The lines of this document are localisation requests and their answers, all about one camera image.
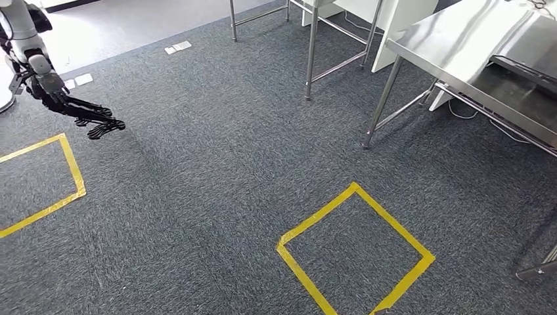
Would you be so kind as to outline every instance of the metal table leg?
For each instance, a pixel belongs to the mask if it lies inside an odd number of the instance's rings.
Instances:
[[[381,114],[383,113],[383,108],[385,108],[385,104],[387,103],[387,99],[391,94],[391,90],[393,89],[393,84],[399,75],[400,67],[402,65],[402,57],[397,56],[395,59],[395,64],[393,65],[393,70],[391,70],[391,74],[389,75],[389,79],[387,80],[387,84],[385,85],[385,89],[383,90],[383,94],[381,95],[381,99],[379,100],[379,104],[377,104],[377,108],[375,109],[375,114],[373,114],[373,118],[371,119],[371,124],[369,125],[369,129],[367,131],[367,136],[364,142],[362,143],[363,148],[369,148],[369,142],[371,141],[371,137],[377,128],[377,124],[379,123],[379,119],[381,118]]]
[[[557,245],[553,247],[553,250],[545,257],[540,266],[519,271],[516,276],[521,280],[528,280],[549,272],[557,272]]]
[[[286,21],[290,21],[290,0],[286,0]]]
[[[305,99],[311,99],[311,82],[313,79],[313,57],[315,56],[315,39],[317,37],[317,21],[319,9],[313,7],[311,11],[311,34],[309,36],[309,54],[307,57],[307,76],[305,80]]]
[[[236,14],[234,13],[234,0],[230,0],[230,22],[232,27],[232,40],[238,41],[236,36]]]
[[[366,44],[366,55],[365,57],[362,59],[362,63],[360,64],[360,67],[363,69],[366,62],[367,62],[367,58],[369,56],[369,50],[371,49],[371,42],[373,41],[373,36],[375,35],[375,30],[377,29],[377,20],[379,19],[379,14],[381,14],[381,8],[383,7],[383,1],[384,0],[379,0],[379,2],[377,2],[377,7],[375,9],[375,16],[373,16],[373,23],[371,24],[371,29],[369,31],[369,36],[367,37],[367,44]]]

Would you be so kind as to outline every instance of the metal table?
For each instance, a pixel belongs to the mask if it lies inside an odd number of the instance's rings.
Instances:
[[[370,52],[370,48],[371,48],[371,43],[373,42],[373,37],[374,34],[377,30],[377,20],[379,18],[379,14],[381,13],[381,7],[383,5],[383,1],[384,0],[379,0],[377,2],[377,7],[375,10],[375,15],[373,18],[373,23],[371,25],[370,31],[369,31],[369,35],[367,40],[359,37],[358,35],[355,35],[354,33],[351,33],[350,31],[345,30],[344,28],[341,28],[340,26],[336,25],[335,23],[327,20],[326,18],[321,18],[319,16],[319,8],[323,7],[327,4],[333,3],[335,0],[302,0],[302,2],[297,2],[296,0],[286,0],[286,4],[275,8],[273,10],[267,11],[267,12],[263,12],[261,14],[255,15],[255,16],[251,16],[249,18],[245,18],[243,20],[240,21],[236,21],[236,13],[234,12],[234,0],[229,0],[230,1],[230,19],[231,19],[231,28],[232,28],[232,39],[234,41],[238,40],[238,36],[237,36],[237,31],[236,31],[236,27],[239,25],[242,25],[244,23],[247,22],[251,22],[253,20],[257,20],[258,18],[262,18],[264,16],[267,16],[269,14],[273,14],[276,12],[280,12],[282,10],[286,11],[286,21],[290,20],[290,4],[293,4],[299,8],[301,8],[302,10],[304,10],[305,12],[308,12],[309,14],[311,14],[311,34],[309,36],[309,53],[307,55],[307,76],[306,76],[306,80],[305,80],[305,99],[306,100],[311,100],[311,84],[326,77],[327,75],[335,72],[336,70],[339,70],[349,64],[351,64],[352,62],[361,59],[361,63],[360,63],[360,67],[363,68],[366,64],[366,61],[368,59],[369,56],[369,52]],[[362,43],[365,45],[365,49],[364,51],[348,58],[347,60],[339,63],[338,65],[332,67],[331,69],[324,71],[323,73],[320,73],[319,75],[316,75],[315,77],[313,76],[313,60],[314,60],[314,56],[315,56],[315,41],[317,38],[317,22],[321,21],[324,22],[325,24],[333,27],[335,30],[338,30],[339,32],[349,36],[350,38]]]
[[[557,100],[498,66],[487,66],[493,54],[557,74],[557,22],[503,0],[463,0],[391,37],[397,54],[373,115],[364,148],[375,131],[441,89],[501,127],[557,157]],[[436,80],[414,100],[380,121],[404,60]],[[557,271],[554,249],[541,266],[517,273],[521,279]]]

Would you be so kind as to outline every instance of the yellow tape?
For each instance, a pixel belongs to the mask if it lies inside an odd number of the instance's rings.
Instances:
[[[398,299],[408,290],[408,288],[423,274],[426,269],[433,263],[435,256],[433,256],[430,251],[428,251],[412,234],[410,234],[404,226],[402,226],[395,218],[393,218],[377,201],[373,200],[370,195],[368,195],[357,183],[352,182],[348,189],[344,190],[339,196],[334,198],[330,203],[327,203],[321,210],[317,211],[311,217],[305,219],[297,227],[291,229],[285,235],[283,235],[277,245],[277,251],[286,264],[290,267],[292,272],[296,275],[298,280],[307,290],[307,292],[312,296],[312,298],[317,302],[321,310],[325,315],[336,315],[336,311],[329,304],[329,302],[323,297],[323,294],[317,289],[315,284],[309,279],[307,274],[301,269],[299,264],[293,258],[293,256],[288,252],[284,245],[291,241],[296,236],[303,233],[303,231],[310,228],[317,221],[323,219],[327,214],[329,214],[333,209],[343,203],[346,199],[357,193],[362,199],[364,199],[385,221],[387,221],[402,237],[409,242],[421,255],[422,259],[410,270],[402,280],[394,287],[394,289],[387,295],[379,304],[371,311],[370,315],[375,314],[379,310],[385,308],[391,308]]]
[[[319,289],[315,286],[315,284],[309,279],[307,274],[301,269],[298,265],[296,260],[292,257],[290,252],[285,248],[284,245],[278,244],[277,251],[279,255],[281,255],[282,259],[286,262],[286,264],[292,269],[292,272],[296,275],[298,280],[301,282],[303,287],[307,290],[307,292],[311,295],[311,297],[317,302],[319,307],[323,310],[326,315],[337,315],[333,307],[327,302],[327,299],[321,294]]]
[[[32,150],[38,149],[42,146],[45,146],[49,143],[54,141],[60,141],[60,145],[62,146],[62,151],[64,152],[64,156],[66,157],[66,161],[68,162],[68,166],[70,167],[70,172],[72,177],[74,178],[74,182],[76,184],[77,192],[56,202],[55,204],[51,205],[50,207],[43,209],[34,215],[27,217],[26,219],[0,231],[0,238],[4,238],[17,230],[24,228],[25,226],[39,220],[40,218],[46,217],[47,215],[51,214],[52,212],[64,207],[68,203],[84,196],[86,194],[85,185],[83,183],[83,177],[81,176],[81,172],[79,171],[78,164],[72,153],[72,149],[70,148],[70,143],[68,142],[68,138],[66,138],[65,134],[59,134],[57,136],[53,136],[52,138],[48,138],[47,140],[41,141],[37,144],[29,146],[27,148],[21,149],[14,153],[8,154],[7,156],[0,157],[0,163],[4,161],[8,161],[9,159],[15,158]]]
[[[52,138],[48,138],[47,140],[43,140],[43,141],[41,141],[37,144],[33,144],[32,146],[28,146],[27,148],[21,149],[19,151],[15,151],[14,153],[8,154],[7,156],[0,157],[0,163],[6,162],[9,159],[13,159],[16,156],[20,156],[20,155],[25,154],[29,151],[33,151],[33,150],[38,149],[42,146],[46,146],[47,144],[52,143],[54,141],[58,141],[58,140],[60,140],[60,137],[62,137],[62,135],[64,135],[64,134],[62,133],[60,135],[53,136]]]
[[[321,210],[317,211],[311,217],[305,219],[302,223],[300,223],[297,227],[288,231],[285,235],[280,238],[278,242],[281,245],[286,245],[286,243],[290,242],[291,239],[295,238],[296,236],[300,235],[303,231],[307,230],[310,226],[314,225],[317,221],[323,219],[324,216],[329,214],[334,208],[336,208],[339,204],[343,203],[346,199],[348,199],[354,191],[359,187],[357,184],[354,186],[353,184],[348,187],[347,190],[343,191],[342,194],[338,195],[334,198],[331,202],[327,203]]]

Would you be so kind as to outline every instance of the white floor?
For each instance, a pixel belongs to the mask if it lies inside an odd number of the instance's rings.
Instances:
[[[236,12],[270,0],[235,0]],[[59,73],[229,16],[227,0],[102,0],[49,14],[43,34]]]

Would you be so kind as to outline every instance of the robotic arm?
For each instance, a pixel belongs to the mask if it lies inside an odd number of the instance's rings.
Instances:
[[[109,108],[69,96],[70,92],[53,68],[39,36],[39,33],[52,29],[39,8],[24,0],[0,0],[0,13],[0,47],[6,52],[14,72],[10,84],[13,93],[24,84],[26,90],[49,110],[77,118],[77,126],[97,124],[87,133],[90,139],[125,129],[124,122],[114,119]]]

